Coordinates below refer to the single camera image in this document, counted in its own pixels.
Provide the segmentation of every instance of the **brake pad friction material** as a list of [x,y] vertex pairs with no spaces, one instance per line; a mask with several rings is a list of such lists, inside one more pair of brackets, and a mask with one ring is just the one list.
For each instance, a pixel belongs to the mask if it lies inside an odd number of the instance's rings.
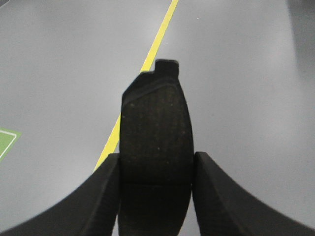
[[176,236],[186,216],[193,140],[178,71],[157,60],[123,94],[120,236]]
[[175,61],[158,60],[123,94],[120,154],[124,182],[191,183],[191,123]]

